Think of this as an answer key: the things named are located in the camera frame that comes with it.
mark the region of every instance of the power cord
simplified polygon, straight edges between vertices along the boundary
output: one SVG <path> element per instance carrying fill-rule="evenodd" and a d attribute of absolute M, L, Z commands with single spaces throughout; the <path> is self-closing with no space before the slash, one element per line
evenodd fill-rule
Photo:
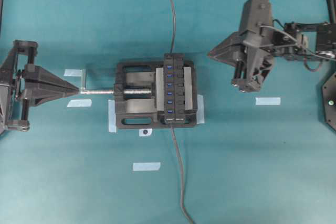
<path fill-rule="evenodd" d="M 180 166 L 180 179 L 181 179 L 180 180 L 181 181 L 180 207 L 181 207 L 183 215 L 187 218 L 187 220 L 189 221 L 189 223 L 190 224 L 194 224 L 195 222 L 193 221 L 193 219 L 190 217 L 190 215 L 188 214 L 188 212 L 184 208 L 184 172 L 183 172 L 183 163 L 182 163 L 182 158 L 181 158 L 181 154 L 180 154 L 180 149 L 178 148 L 178 144 L 177 144 L 177 141 L 176 141 L 174 127 L 173 127 L 172 124 L 170 125 L 170 129 L 172 130 L 172 136 L 173 136 L 173 141 L 174 141 L 174 145 L 175 145 L 175 148 L 176 148 L 176 155 L 177 155 L 178 165 Z"/>
<path fill-rule="evenodd" d="M 171 3 L 171 6 L 172 6 L 172 13 L 173 13 L 173 37 L 172 37 L 172 43 L 171 43 L 171 47 L 170 47 L 170 53 L 172 54 L 173 53 L 173 49 L 174 49 L 174 45 L 175 45 L 175 36 L 176 36 L 176 11 L 175 11 L 174 1 L 170 0 L 170 3 Z M 174 142 L 174 145 L 175 145 L 175 148 L 176 148 L 176 155 L 177 155 L 178 165 L 180 167 L 180 184 L 181 184 L 180 185 L 180 187 L 181 187 L 180 207 L 181 207 L 183 215 L 188 220 L 188 222 L 190 224 L 194 224 L 195 222 L 190 217 L 190 215 L 188 214 L 188 212 L 185 210 L 185 207 L 184 207 L 184 172 L 183 172 L 183 162 L 182 162 L 180 150 L 178 148 L 178 144 L 177 144 L 177 140 L 176 140 L 176 136 L 175 136 L 174 127 L 173 127 L 172 124 L 170 125 L 170 128 L 171 128 L 171 131 L 172 131 L 173 142 Z"/>
<path fill-rule="evenodd" d="M 170 53 L 173 52 L 174 45 L 175 45 L 175 36 L 176 36 L 176 11 L 175 11 L 175 5 L 173 0 L 169 0 L 170 4 L 172 6 L 172 13 L 173 13 L 173 38 L 172 38 L 172 44 L 170 46 Z"/>

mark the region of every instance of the tape strip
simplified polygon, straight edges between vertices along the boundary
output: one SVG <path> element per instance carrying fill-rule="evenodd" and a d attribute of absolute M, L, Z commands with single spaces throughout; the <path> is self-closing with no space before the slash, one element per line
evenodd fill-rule
<path fill-rule="evenodd" d="M 109 100 L 109 132 L 116 133 L 117 132 L 117 124 L 115 117 L 115 101 Z"/>
<path fill-rule="evenodd" d="M 81 69 L 66 69 L 64 71 L 64 76 L 81 77 L 82 70 Z"/>
<path fill-rule="evenodd" d="M 134 172 L 148 172 L 151 170 L 159 170 L 161 162 L 156 163 L 133 163 Z"/>
<path fill-rule="evenodd" d="M 68 103 L 68 107 L 91 107 L 91 105 L 92 105 L 91 99 L 71 100 Z"/>
<path fill-rule="evenodd" d="M 139 129 L 139 136 L 150 136 L 152 132 L 153 129 Z"/>
<path fill-rule="evenodd" d="M 281 97 L 256 97 L 256 105 L 281 105 Z"/>
<path fill-rule="evenodd" d="M 197 95 L 197 106 L 198 106 L 197 113 L 196 113 L 197 124 L 205 123 L 204 99 L 203 99 L 203 96 L 200 94 Z"/>

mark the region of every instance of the teal surface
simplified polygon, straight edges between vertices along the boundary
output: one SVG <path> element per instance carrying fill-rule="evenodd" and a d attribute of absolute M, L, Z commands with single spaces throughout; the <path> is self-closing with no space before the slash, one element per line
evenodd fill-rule
<path fill-rule="evenodd" d="M 206 53 L 236 31 L 246 0 L 174 1 L 175 51 L 195 62 L 205 101 L 206 123 L 176 130 L 195 221 L 335 223 L 336 137 L 320 91 L 333 66 L 311 73 L 277 59 L 260 93 L 240 93 L 233 68 Z M 270 1 L 283 22 L 328 20 L 326 0 Z M 35 40 L 37 65 L 59 76 L 87 68 L 89 88 L 111 87 L 119 61 L 162 59 L 171 30 L 169 0 L 5 0 L 0 55 L 15 39 Z M 281 97 L 281 106 L 255 106 L 255 97 Z M 67 108 L 70 99 L 32 108 L 29 132 L 0 139 L 0 223 L 186 223 L 170 131 L 112 134 L 108 97 L 90 108 Z M 134 173 L 133 162 L 161 168 Z"/>

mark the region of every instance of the threaded rod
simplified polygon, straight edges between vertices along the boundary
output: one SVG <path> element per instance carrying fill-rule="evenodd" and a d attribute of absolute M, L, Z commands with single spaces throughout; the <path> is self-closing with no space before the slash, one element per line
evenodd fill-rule
<path fill-rule="evenodd" d="M 95 89 L 95 90 L 81 90 L 80 94 L 113 94 L 113 89 Z M 151 94 L 151 89 L 140 88 L 140 89 L 124 89 L 124 94 Z"/>

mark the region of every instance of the black cable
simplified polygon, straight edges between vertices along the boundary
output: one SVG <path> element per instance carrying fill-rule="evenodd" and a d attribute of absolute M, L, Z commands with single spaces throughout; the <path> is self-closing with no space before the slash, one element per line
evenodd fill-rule
<path fill-rule="evenodd" d="M 173 38 L 172 38 L 172 43 L 170 46 L 170 53 L 172 53 L 174 49 L 174 45 L 175 45 L 175 36 L 176 36 L 176 12 L 175 12 L 174 1 L 170 0 L 170 3 L 172 5 L 172 12 L 173 12 Z"/>
<path fill-rule="evenodd" d="M 281 31 L 280 29 L 273 27 L 273 26 L 266 26 L 266 25 L 261 25 L 260 27 L 265 27 L 265 28 L 269 28 L 269 29 L 273 29 L 274 31 L 277 31 L 283 35 L 286 35 L 288 38 L 290 38 L 293 42 L 295 42 L 298 46 L 302 47 L 304 50 L 309 51 L 311 53 L 311 56 L 315 56 L 317 58 L 321 58 L 324 60 L 331 60 L 331 61 L 336 61 L 336 59 L 332 59 L 332 58 L 328 58 L 322 55 L 317 55 L 315 54 L 312 50 L 310 50 L 308 47 L 305 47 L 303 44 L 299 43 L 293 36 L 291 36 L 289 33 L 285 32 L 285 31 Z"/>
<path fill-rule="evenodd" d="M 283 24 L 281 23 L 280 20 L 278 20 L 278 19 L 273 19 L 273 24 L 274 24 L 274 21 L 275 21 L 276 23 L 278 23 L 283 29 L 285 28 L 285 27 L 283 26 Z"/>
<path fill-rule="evenodd" d="M 316 68 L 310 68 L 307 64 L 306 59 L 303 60 L 303 64 L 304 64 L 305 68 L 307 68 L 310 72 L 317 72 L 321 69 L 321 67 L 323 65 L 323 60 L 320 60 L 320 64 Z"/>
<path fill-rule="evenodd" d="M 183 172 L 183 162 L 182 162 L 180 150 L 178 148 L 178 144 L 177 144 L 177 140 L 176 140 L 176 136 L 175 136 L 174 127 L 173 127 L 172 124 L 170 125 L 170 129 L 172 130 L 172 136 L 173 136 L 173 141 L 174 141 L 174 145 L 175 145 L 175 148 L 176 148 L 176 155 L 177 155 L 178 165 L 180 166 L 180 179 L 181 179 L 180 180 L 181 181 L 180 207 L 181 207 L 183 215 L 187 218 L 187 220 L 189 221 L 189 223 L 190 224 L 194 224 L 195 222 L 193 221 L 193 219 L 190 217 L 190 215 L 188 214 L 188 212 L 184 208 L 184 172 Z"/>
<path fill-rule="evenodd" d="M 175 36 L 176 36 L 176 11 L 175 11 L 175 5 L 174 1 L 170 0 L 171 6 L 172 6 L 172 13 L 173 13 L 173 37 L 172 37 L 172 43 L 170 47 L 170 53 L 173 53 L 174 45 L 175 45 Z M 195 222 L 193 219 L 190 217 L 190 215 L 187 213 L 184 207 L 184 172 L 183 172 L 183 162 L 180 154 L 180 150 L 178 148 L 176 136 L 175 136 L 175 131 L 174 127 L 171 124 L 171 131 L 172 131 L 172 136 L 173 136 L 173 142 L 176 148 L 176 155 L 177 155 L 177 160 L 178 160 L 178 165 L 180 167 L 180 183 L 181 183 L 181 194 L 180 194 L 180 207 L 182 210 L 183 215 L 185 218 L 188 220 L 190 224 L 194 224 Z"/>

